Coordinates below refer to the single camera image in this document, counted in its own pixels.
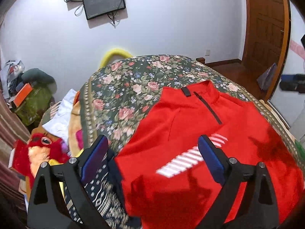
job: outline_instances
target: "gray bag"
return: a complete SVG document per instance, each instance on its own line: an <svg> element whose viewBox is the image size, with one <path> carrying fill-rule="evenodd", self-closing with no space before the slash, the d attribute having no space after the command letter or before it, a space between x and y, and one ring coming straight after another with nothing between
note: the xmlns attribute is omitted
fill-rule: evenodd
<svg viewBox="0 0 305 229"><path fill-rule="evenodd" d="M258 83L258 86L260 86L260 89L262 89L262 90L269 89L273 76L274 76L274 73L275 73L275 70L276 70L276 67L277 67L277 65L276 65L276 63L274 63L273 65L271 65L268 68L268 70L266 70L262 75L259 76L259 78L257 79L257 83Z"/></svg>

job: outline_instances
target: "wooden floor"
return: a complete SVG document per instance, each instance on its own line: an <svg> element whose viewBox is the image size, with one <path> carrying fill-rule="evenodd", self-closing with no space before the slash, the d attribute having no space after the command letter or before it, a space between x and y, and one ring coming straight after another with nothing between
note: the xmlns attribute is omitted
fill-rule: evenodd
<svg viewBox="0 0 305 229"><path fill-rule="evenodd" d="M243 86L255 98L264 99L266 92L260 89L256 79L252 77L251 73L240 63L220 65L211 68L233 82Z"/></svg>

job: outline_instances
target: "door frame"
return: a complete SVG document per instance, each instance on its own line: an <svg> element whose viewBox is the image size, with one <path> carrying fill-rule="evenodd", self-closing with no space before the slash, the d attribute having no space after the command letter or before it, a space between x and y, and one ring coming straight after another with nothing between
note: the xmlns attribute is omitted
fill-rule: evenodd
<svg viewBox="0 0 305 229"><path fill-rule="evenodd" d="M266 96L264 97L264 101L267 102L271 96L273 95L277 84L280 80L281 73L283 71L287 53L289 49L290 42L290 30L291 30L291 12L290 12L290 2L289 0L283 0L284 4L284 37L283 37L283 45L281 49L280 59L277 64L277 68L275 70L273 79L271 81L271 85L267 90ZM247 5L247 24L246 24L246 38L245 38L245 47L242 59L245 60L248 55L248 46L249 46L249 33L250 33L250 0L246 0Z"/></svg>

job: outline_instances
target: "door panel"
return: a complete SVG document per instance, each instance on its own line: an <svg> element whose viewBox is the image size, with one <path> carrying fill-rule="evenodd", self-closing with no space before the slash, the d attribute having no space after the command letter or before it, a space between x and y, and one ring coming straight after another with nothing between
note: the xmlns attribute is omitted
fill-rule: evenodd
<svg viewBox="0 0 305 229"><path fill-rule="evenodd" d="M283 0L249 0L250 30L243 65L258 78L274 62L278 64L284 37Z"/></svg>

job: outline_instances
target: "orange box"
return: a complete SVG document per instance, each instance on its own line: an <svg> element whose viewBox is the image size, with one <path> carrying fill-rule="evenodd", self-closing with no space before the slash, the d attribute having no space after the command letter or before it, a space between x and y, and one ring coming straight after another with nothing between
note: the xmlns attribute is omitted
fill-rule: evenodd
<svg viewBox="0 0 305 229"><path fill-rule="evenodd" d="M27 97L27 95L32 91L32 87L29 84L26 84L22 87L22 89L18 92L15 97L14 103L16 107L19 107L23 100Z"/></svg>

